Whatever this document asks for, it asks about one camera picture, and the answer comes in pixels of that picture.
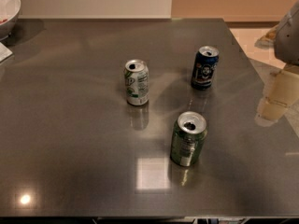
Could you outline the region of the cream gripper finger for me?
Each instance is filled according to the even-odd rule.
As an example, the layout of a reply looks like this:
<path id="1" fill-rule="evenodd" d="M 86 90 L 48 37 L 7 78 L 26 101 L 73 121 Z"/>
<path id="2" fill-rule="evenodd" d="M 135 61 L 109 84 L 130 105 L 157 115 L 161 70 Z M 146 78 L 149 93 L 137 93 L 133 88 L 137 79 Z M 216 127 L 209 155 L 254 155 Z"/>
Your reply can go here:
<path id="1" fill-rule="evenodd" d="M 261 117 L 277 121 L 299 99 L 299 66 L 286 64 L 270 74 L 261 100 Z"/>

